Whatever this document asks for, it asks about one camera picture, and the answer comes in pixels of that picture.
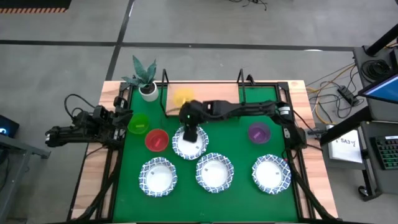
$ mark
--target wooden table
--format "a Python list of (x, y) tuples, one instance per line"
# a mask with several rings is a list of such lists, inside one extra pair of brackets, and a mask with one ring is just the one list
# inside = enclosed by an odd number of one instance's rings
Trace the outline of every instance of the wooden table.
[[(289, 83), (290, 97), (292, 100), (294, 110), (305, 120), (305, 122), (312, 128), (315, 127), (315, 123), (312, 117), (310, 103), (308, 101), (307, 91), (303, 80), (261, 80), (258, 82), (287, 82)], [(106, 107), (108, 110), (114, 110), (113, 100), (114, 97), (119, 93), (120, 81), (107, 81), (104, 82), (103, 89), (101, 92), (101, 98), (99, 104)], [(308, 129), (303, 121), (299, 118), (296, 119), (297, 124), (303, 128)], [(308, 139), (307, 142), (311, 145), (318, 146), (319, 142), (314, 139)], [(99, 148), (100, 144), (89, 144), (87, 153)], [(113, 152), (113, 159), (116, 158), (117, 152)], [(106, 160), (107, 149), (101, 149), (98, 152), (92, 154), (83, 163), (81, 176), (76, 187), (77, 193), (76, 198), (71, 205), (71, 218), (79, 217), (87, 208), (87, 206), (93, 201), (96, 194), (101, 188), (101, 181), (103, 177), (104, 165)], [(337, 211), (335, 207), (335, 201), (330, 188), (328, 174), (326, 172), (325, 163), (323, 161), (322, 152), (308, 147), (303, 150), (303, 158), (305, 168), (307, 171), (307, 177), (310, 184), (311, 191), (315, 194), (320, 203), (326, 208), (326, 210), (337, 217)], [(303, 208), (304, 217), (309, 217), (307, 210), (307, 201), (301, 191), (300, 200)], [(106, 217), (108, 213), (108, 205), (110, 198), (111, 189), (108, 191), (104, 202), (103, 216)]]

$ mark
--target monitor screen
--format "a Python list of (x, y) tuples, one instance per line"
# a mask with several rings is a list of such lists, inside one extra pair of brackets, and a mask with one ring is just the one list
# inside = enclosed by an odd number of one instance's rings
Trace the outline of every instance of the monitor screen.
[(398, 102), (398, 74), (364, 91), (363, 95), (380, 100)]

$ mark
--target power strip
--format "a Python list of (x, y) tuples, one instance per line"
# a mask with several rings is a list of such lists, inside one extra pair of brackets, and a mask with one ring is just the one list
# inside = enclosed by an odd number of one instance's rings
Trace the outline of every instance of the power strip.
[(340, 95), (350, 104), (353, 106), (356, 106), (359, 103), (359, 100), (354, 97), (353, 93), (347, 89), (345, 86), (340, 86), (339, 89), (337, 89), (337, 92), (340, 93)]

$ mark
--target plastic cup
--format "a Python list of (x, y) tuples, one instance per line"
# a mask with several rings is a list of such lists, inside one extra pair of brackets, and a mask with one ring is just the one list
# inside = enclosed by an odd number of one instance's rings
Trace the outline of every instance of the plastic cup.
[(144, 134), (149, 128), (149, 118), (145, 114), (134, 114), (127, 129), (133, 134)]
[(161, 129), (153, 129), (145, 137), (145, 145), (152, 152), (161, 152), (169, 144), (169, 135)]
[(248, 134), (249, 139), (254, 144), (264, 144), (271, 138), (271, 131), (269, 130), (268, 125), (261, 122), (250, 125)]

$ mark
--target computer monitor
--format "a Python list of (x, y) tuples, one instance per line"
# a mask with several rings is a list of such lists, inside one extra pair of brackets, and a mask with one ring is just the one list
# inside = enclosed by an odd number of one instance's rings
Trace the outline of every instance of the computer monitor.
[(368, 85), (358, 96), (398, 104), (398, 73)]

